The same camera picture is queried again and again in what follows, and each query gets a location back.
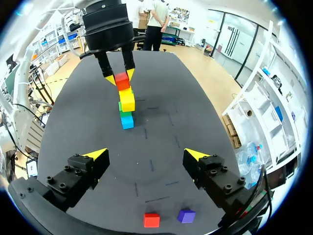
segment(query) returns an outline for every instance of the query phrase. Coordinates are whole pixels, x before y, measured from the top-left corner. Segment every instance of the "blue block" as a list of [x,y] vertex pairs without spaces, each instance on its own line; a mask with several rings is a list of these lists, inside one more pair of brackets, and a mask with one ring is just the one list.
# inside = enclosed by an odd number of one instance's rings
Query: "blue block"
[[122,117],[121,121],[124,130],[134,128],[133,116]]
[[178,220],[182,224],[192,223],[194,222],[196,213],[191,210],[181,210],[178,215]]

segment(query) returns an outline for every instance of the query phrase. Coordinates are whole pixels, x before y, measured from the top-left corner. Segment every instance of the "green block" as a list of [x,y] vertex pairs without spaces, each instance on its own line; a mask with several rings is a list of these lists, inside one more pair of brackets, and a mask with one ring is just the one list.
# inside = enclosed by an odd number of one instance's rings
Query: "green block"
[[122,103],[121,102],[118,103],[118,108],[119,108],[119,114],[122,118],[125,118],[125,117],[132,115],[132,112],[123,112],[122,111]]

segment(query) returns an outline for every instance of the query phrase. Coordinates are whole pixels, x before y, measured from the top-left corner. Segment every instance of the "glass door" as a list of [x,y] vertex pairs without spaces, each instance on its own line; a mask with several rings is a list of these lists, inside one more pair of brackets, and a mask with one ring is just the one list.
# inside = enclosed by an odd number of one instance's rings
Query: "glass door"
[[208,10],[206,28],[204,31],[205,48],[211,53],[220,33],[223,22],[223,12]]
[[[245,66],[243,67],[242,71],[238,75],[237,82],[241,85],[244,86],[250,75],[252,74],[253,69],[255,68],[260,55],[263,51],[263,47],[265,44],[265,40],[267,37],[268,31],[258,27],[258,32],[255,38],[255,41],[253,43],[251,52],[247,58],[247,61],[245,63]],[[272,39],[276,42],[277,38],[272,35]],[[262,61],[261,68],[263,67],[269,67],[273,57],[275,55],[275,49],[272,46],[272,44],[269,44],[268,49],[266,50],[264,60]]]
[[244,63],[257,25],[241,17],[225,15],[221,34],[212,57],[235,78]]

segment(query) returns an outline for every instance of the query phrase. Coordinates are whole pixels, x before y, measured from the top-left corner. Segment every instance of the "screw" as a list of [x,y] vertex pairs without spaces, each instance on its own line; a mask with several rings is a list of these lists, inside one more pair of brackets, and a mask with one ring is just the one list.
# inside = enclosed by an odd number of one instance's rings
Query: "screw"
[[75,175],[81,176],[82,175],[82,171],[80,169],[75,170]]
[[228,167],[227,167],[227,166],[223,166],[223,167],[221,168],[221,171],[222,171],[222,172],[227,172],[227,171],[228,171]]
[[48,183],[50,183],[50,184],[53,184],[53,183],[54,183],[54,179],[53,179],[53,177],[51,177],[51,176],[48,176],[48,177],[47,177],[47,181],[48,181]]
[[28,188],[27,188],[27,192],[32,193],[33,191],[34,191],[33,188],[31,188],[31,187],[28,187]]
[[227,184],[224,186],[224,192],[229,193],[232,189],[232,186],[230,184]]
[[239,179],[238,179],[238,181],[237,181],[237,184],[243,185],[245,182],[246,182],[245,177],[239,177]]
[[217,171],[216,170],[210,170],[210,175],[211,176],[216,176],[217,174]]
[[65,191],[67,189],[67,185],[65,183],[60,183],[59,184],[59,188],[62,190],[62,191]]
[[69,165],[64,166],[64,170],[65,171],[70,171],[70,166]]

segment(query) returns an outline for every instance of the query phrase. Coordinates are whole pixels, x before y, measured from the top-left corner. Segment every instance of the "black tabletop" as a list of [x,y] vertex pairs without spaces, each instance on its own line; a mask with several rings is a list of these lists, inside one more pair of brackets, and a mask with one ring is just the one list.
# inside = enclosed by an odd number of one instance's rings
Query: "black tabletop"
[[[115,73],[124,71],[120,52],[109,53],[109,60]],[[108,148],[110,167],[68,214],[125,232],[202,235],[213,231],[224,212],[204,190],[196,188],[182,158],[184,148],[218,154],[239,175],[227,133],[204,91],[176,55],[135,51],[134,60],[135,128],[122,129],[117,88],[103,77],[93,56],[83,59],[48,119],[38,179],[45,184],[46,177],[62,170],[75,153]],[[177,220],[185,208],[196,212],[191,224]],[[146,212],[160,215],[159,228],[143,227]]]

